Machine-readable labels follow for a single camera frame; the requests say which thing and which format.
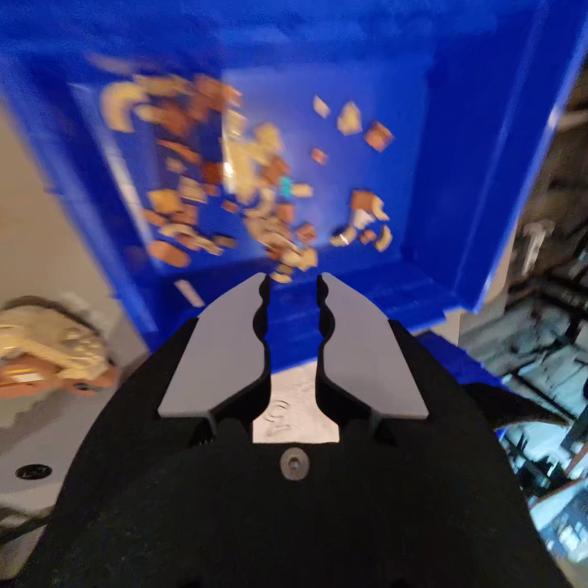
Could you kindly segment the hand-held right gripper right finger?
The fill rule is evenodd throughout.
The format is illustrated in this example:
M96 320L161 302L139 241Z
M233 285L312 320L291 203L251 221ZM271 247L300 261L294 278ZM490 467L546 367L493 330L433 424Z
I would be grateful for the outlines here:
M387 436L398 423L427 423L429 408L383 311L331 273L317 280L322 341L316 365L318 408L337 426Z

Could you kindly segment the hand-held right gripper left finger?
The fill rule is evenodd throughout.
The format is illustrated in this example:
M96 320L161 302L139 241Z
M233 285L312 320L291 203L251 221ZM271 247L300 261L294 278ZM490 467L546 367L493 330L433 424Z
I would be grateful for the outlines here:
M161 418L195 417L213 432L226 418L250 428L270 399L270 279L256 273L198 317L158 407Z

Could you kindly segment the pile of small toy bricks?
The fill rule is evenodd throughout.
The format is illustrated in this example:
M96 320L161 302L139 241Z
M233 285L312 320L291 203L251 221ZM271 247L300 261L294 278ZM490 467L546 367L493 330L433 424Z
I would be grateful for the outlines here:
M234 86L204 74L192 80L134 75L106 85L100 112L115 133L130 135L135 122L147 124L155 147L164 152L172 185L148 189L143 197L119 164L132 210L146 224L152 260L186 269L195 253L222 256L235 249L235 237L201 226L201 210L211 212L210 200L218 199L217 207L238 217L248 237L276 263L271 278L290 283L294 271L318 266L318 230L312 222L296 221L298 201L313 197L314 188L293 180L275 123L247 131L242 99Z

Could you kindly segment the blue plastic bin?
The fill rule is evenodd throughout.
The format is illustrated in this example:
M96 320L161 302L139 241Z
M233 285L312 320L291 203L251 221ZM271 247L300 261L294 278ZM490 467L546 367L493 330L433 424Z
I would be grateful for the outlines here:
M211 303L272 263L226 190L199 220L234 249L150 257L148 193L179 183L156 140L181 139L133 101L110 128L104 89L205 74L281 132L319 263L272 285L275 369L318 352L320 272L410 331L480 307L586 49L587 1L1 1L1 95L150 351L199 313L175 281Z

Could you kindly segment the grey desk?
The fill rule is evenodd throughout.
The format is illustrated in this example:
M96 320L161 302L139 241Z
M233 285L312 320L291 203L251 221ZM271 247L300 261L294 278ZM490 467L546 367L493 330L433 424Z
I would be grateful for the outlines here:
M146 348L43 182L2 109L1 307L34 297L80 314L114 344L126 378L146 358ZM1 399L2 533L48 516L77 450L117 386L92 396L56 389ZM53 474L39 481L16 478L17 468L37 463Z

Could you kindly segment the white printed paper sheet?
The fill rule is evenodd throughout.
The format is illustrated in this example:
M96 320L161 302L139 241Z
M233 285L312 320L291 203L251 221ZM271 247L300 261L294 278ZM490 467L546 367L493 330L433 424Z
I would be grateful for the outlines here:
M253 422L253 443L338 443L337 424L316 402L316 368L317 362L312 361L272 373L268 407Z

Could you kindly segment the tan brick model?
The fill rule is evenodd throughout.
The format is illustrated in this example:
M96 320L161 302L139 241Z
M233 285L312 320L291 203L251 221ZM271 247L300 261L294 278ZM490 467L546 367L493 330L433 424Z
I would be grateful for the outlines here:
M57 389L92 396L118 381L106 342L82 318L34 297L1 308L2 400Z

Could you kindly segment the dark cluttered shelf rack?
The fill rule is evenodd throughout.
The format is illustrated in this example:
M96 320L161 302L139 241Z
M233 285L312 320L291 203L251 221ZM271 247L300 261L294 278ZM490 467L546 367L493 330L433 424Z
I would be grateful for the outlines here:
M555 422L497 432L548 553L587 587L587 61L497 277L459 344Z

